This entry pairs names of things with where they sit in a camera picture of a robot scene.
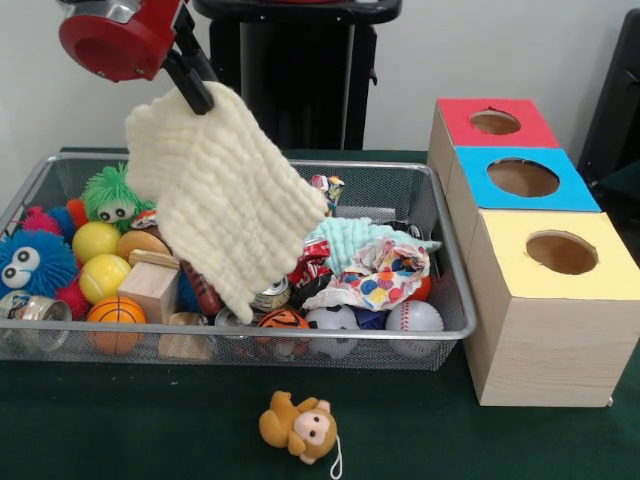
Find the yellow tennis ball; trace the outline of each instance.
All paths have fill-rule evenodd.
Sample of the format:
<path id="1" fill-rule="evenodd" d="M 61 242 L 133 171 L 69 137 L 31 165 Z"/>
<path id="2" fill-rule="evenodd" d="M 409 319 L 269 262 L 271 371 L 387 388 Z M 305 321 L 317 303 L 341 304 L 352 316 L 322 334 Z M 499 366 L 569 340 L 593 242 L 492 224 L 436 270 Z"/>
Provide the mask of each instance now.
<path id="1" fill-rule="evenodd" d="M 116 253 L 118 240 L 120 232 L 110 223 L 85 223 L 73 236 L 73 253 L 84 264 L 103 253 Z"/>
<path id="2" fill-rule="evenodd" d="M 117 255 L 102 254 L 89 260 L 80 274 L 80 290 L 96 304 L 103 298 L 118 294 L 118 287 L 131 271 L 131 267 Z"/>

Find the metal basket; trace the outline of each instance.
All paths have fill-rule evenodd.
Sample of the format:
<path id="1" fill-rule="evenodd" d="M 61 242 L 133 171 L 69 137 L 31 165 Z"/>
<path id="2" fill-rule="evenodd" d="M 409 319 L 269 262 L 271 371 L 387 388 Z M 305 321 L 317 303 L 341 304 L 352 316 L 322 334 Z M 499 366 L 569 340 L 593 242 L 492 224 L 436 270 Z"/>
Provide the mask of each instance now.
<path id="1" fill-rule="evenodd" d="M 40 162 L 13 199 L 0 227 L 10 235 L 16 221 L 30 206 L 46 209 L 63 205 L 82 193 L 86 181 L 107 165 L 127 161 L 125 155 L 62 153 Z M 443 248 L 432 255 L 433 287 L 429 302 L 444 321 L 442 332 L 389 332 L 372 330 L 281 330 L 255 327 L 129 325 L 86 322 L 25 322 L 0 320 L 0 360 L 65 362 L 119 362 L 150 364 L 288 365 L 367 369 L 436 370 L 455 343 L 476 326 L 473 299 L 437 176 L 425 165 L 342 161 L 292 160 L 300 175 L 339 175 L 347 188 L 338 216 L 370 217 L 374 222 L 408 220 L 423 232 L 431 232 Z M 139 335 L 137 346 L 126 354 L 104 354 L 90 335 Z M 62 346 L 46 348 L 63 336 Z M 175 342 L 170 355 L 159 345 Z M 180 346 L 199 346 L 200 358 L 180 357 Z M 326 342 L 349 345 L 344 358 L 332 359 L 313 351 Z M 415 359 L 399 354 L 392 342 L 420 342 L 428 351 Z M 278 355 L 280 346 L 295 345 L 295 354 Z"/>

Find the round hole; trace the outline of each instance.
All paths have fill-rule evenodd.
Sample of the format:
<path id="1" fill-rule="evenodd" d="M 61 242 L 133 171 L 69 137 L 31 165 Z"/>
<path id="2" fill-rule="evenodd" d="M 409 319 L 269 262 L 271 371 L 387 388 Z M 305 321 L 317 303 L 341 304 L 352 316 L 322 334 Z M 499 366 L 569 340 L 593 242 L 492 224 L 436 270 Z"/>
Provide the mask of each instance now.
<path id="1" fill-rule="evenodd" d="M 492 163 L 487 172 L 496 187 L 520 197 L 546 197 L 560 186 L 558 176 L 547 167 L 522 158 Z"/>
<path id="2" fill-rule="evenodd" d="M 492 108 L 474 113 L 471 116 L 471 125 L 490 135 L 509 135 L 522 128 L 516 117 Z"/>
<path id="3" fill-rule="evenodd" d="M 567 232 L 538 232 L 527 241 L 527 253 L 554 272 L 581 275 L 598 263 L 596 249 Z"/>

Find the googly eyes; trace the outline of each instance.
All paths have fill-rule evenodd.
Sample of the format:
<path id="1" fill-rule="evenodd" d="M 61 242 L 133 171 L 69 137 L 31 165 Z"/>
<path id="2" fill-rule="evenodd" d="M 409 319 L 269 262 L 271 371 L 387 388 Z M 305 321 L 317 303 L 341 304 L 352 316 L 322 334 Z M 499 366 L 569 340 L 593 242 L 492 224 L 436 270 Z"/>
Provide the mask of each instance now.
<path id="1" fill-rule="evenodd" d="M 22 288 L 31 280 L 31 272 L 20 270 L 13 264 L 2 269 L 2 283 L 11 289 Z"/>
<path id="2" fill-rule="evenodd" d="M 112 202 L 98 210 L 98 217 L 106 223 L 115 223 L 120 220 L 129 220 L 136 213 L 136 207 L 132 203 Z"/>
<path id="3" fill-rule="evenodd" d="M 40 254 L 31 247 L 23 247 L 13 254 L 11 260 L 18 269 L 35 270 L 40 265 Z"/>
<path id="4" fill-rule="evenodd" d="M 31 280 L 31 272 L 40 265 L 40 254 L 22 247 L 13 254 L 11 263 L 2 269 L 2 283 L 11 289 L 22 288 Z"/>

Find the brown monkey toy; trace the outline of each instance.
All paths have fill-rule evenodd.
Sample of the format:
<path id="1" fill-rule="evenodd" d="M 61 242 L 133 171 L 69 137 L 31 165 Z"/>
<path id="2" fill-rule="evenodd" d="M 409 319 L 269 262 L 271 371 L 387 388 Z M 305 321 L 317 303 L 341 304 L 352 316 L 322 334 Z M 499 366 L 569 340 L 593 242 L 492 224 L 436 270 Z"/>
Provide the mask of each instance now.
<path id="1" fill-rule="evenodd" d="M 311 397 L 294 406 L 290 393 L 276 392 L 269 410 L 260 416 L 260 435 L 272 447 L 287 448 L 312 465 L 333 449 L 338 427 L 326 400 Z"/>

